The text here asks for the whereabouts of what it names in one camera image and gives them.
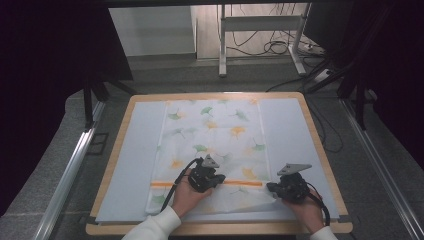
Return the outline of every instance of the person's arm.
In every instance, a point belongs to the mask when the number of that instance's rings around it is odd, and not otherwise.
[[[318,193],[311,189],[311,193],[318,197]],[[291,203],[283,200],[297,219],[305,225],[311,233],[311,240],[337,240],[330,227],[324,226],[322,211],[318,204],[310,197],[306,197],[301,204]]]
[[[202,199],[212,194],[212,189],[199,193],[190,186],[186,176],[190,171],[191,169],[187,170],[178,184],[172,207],[166,207],[156,216],[149,216],[146,221],[131,229],[122,240],[168,239],[169,234],[181,225],[181,218],[195,208]]]

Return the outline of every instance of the hand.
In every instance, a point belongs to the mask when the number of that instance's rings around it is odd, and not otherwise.
[[[320,198],[318,193],[310,189],[310,192]],[[283,200],[296,215],[297,219],[302,222],[311,234],[316,233],[324,227],[321,208],[310,197],[306,197],[304,202],[300,204],[291,203]]]
[[[204,198],[212,194],[212,188],[208,189],[204,193],[199,193],[194,190],[188,182],[188,177],[191,169],[187,169],[181,182],[178,184],[175,190],[174,202],[172,203],[172,209],[177,213],[178,217],[182,218],[190,210],[195,208],[197,204]]]

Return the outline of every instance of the table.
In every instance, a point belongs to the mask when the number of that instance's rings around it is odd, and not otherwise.
[[[115,145],[109,158],[108,166],[100,185],[96,200],[90,213],[90,221],[86,225],[86,231],[90,235],[124,235],[134,224],[110,224],[97,225],[93,220],[96,218],[103,198],[110,184],[113,171],[117,164],[120,149],[128,129],[131,119],[132,110],[137,102],[143,101],[167,101],[167,100],[208,100],[208,99],[284,99],[296,98],[301,106],[303,115],[305,116],[308,129],[312,140],[320,158],[321,165],[327,177],[327,181],[331,188],[335,199],[340,219],[331,222],[331,228],[335,233],[349,233],[352,231],[352,222],[348,219],[348,212],[343,202],[343,198],[337,186],[333,172],[329,165],[328,159],[321,145],[320,138],[313,123],[311,114],[306,105],[306,101],[302,94],[297,92],[276,92],[276,93],[192,93],[192,94],[160,94],[160,95],[136,95],[133,96],[126,109],[121,127],[118,132]],[[301,226],[297,221],[273,221],[258,223],[183,223],[177,228],[172,235],[189,236],[189,235],[240,235],[240,234],[299,234],[307,233],[307,229]]]

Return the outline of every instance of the white sleeve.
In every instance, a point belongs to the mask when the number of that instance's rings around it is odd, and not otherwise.
[[[167,240],[169,234],[181,225],[181,219],[170,206],[156,216],[149,216],[124,236],[122,240]]]
[[[318,232],[311,235],[311,240],[337,240],[330,227],[323,227]]]

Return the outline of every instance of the white wall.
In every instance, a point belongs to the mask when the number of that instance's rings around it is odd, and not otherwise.
[[[190,6],[111,8],[126,56],[194,53]]]

